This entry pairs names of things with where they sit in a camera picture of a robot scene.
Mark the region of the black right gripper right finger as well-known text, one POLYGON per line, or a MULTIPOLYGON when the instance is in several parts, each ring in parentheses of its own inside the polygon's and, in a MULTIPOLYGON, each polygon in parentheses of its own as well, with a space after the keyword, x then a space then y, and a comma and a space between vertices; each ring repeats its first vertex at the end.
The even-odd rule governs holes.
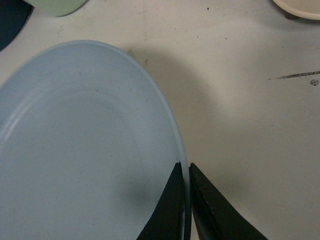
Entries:
POLYGON ((194 164, 189 167, 194 222, 201 240, 265 240, 194 164))

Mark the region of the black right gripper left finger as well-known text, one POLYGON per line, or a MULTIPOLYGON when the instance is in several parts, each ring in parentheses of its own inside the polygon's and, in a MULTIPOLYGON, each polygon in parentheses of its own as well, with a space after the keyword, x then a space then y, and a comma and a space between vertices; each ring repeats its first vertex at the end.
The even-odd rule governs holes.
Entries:
POLYGON ((181 163, 177 162, 168 178, 159 201, 139 240, 181 240, 185 204, 185 184, 181 163))

